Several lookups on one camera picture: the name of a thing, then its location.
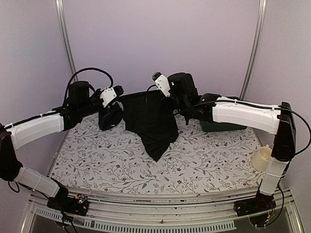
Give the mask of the black striped underwear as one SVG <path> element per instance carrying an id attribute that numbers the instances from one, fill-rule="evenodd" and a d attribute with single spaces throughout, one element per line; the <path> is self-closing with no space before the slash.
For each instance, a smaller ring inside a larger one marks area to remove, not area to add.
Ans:
<path id="1" fill-rule="evenodd" d="M 179 136 L 170 99 L 152 90 L 125 95 L 120 102 L 126 130 L 141 138 L 145 151 L 157 162 Z"/>

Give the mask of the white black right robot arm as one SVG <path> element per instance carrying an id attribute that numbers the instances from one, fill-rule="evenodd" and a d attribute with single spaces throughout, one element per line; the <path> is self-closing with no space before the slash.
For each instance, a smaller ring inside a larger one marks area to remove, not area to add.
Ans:
<path id="1" fill-rule="evenodd" d="M 271 159 L 256 196 L 234 203 L 238 216 L 274 209 L 274 191 L 296 155 L 296 130 L 291 106 L 286 102 L 281 105 L 255 104 L 216 94 L 200 96 L 189 73 L 176 73 L 169 77 L 159 74 L 153 80 L 158 90 L 173 100 L 174 109 L 185 120 L 242 125 L 275 136 Z"/>

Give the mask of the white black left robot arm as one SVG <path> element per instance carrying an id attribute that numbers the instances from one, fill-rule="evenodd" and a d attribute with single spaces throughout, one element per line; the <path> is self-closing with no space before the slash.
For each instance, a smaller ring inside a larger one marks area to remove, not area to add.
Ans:
<path id="1" fill-rule="evenodd" d="M 47 135 L 70 130 L 94 113 L 112 113 L 117 98 L 123 93 L 120 85 L 94 90 L 87 81 L 74 82 L 67 87 L 62 106 L 16 124 L 1 125 L 0 178 L 43 193 L 62 211 L 69 210 L 72 200 L 68 190 L 52 178 L 24 166 L 18 161 L 16 151 Z"/>

